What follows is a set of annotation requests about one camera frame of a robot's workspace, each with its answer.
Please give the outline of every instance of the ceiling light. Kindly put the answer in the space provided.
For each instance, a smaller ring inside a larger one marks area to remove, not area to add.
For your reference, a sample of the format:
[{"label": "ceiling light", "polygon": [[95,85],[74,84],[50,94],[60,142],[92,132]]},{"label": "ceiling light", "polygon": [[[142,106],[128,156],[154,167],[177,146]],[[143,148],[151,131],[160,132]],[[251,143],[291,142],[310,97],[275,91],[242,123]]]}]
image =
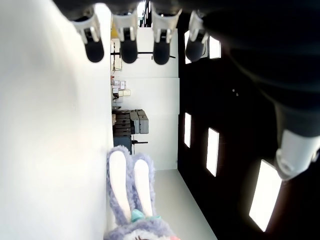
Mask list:
[{"label": "ceiling light", "polygon": [[213,176],[217,174],[219,150],[219,133],[209,128],[208,131],[208,146],[206,152],[206,169],[210,171]]},{"label": "ceiling light", "polygon": [[263,232],[274,210],[281,182],[277,170],[262,160],[249,216]]},{"label": "ceiling light", "polygon": [[190,148],[191,141],[191,115],[185,113],[184,115],[184,143]]}]

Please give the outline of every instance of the gray plush bunny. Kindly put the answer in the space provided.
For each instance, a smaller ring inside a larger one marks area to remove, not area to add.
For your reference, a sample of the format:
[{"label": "gray plush bunny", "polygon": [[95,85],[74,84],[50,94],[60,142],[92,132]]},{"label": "gray plush bunny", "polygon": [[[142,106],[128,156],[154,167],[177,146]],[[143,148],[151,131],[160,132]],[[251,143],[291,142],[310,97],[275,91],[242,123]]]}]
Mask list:
[{"label": "gray plush bunny", "polygon": [[107,192],[117,227],[104,240],[179,240],[156,214],[154,176],[148,156],[131,156],[123,146],[108,153]]}]

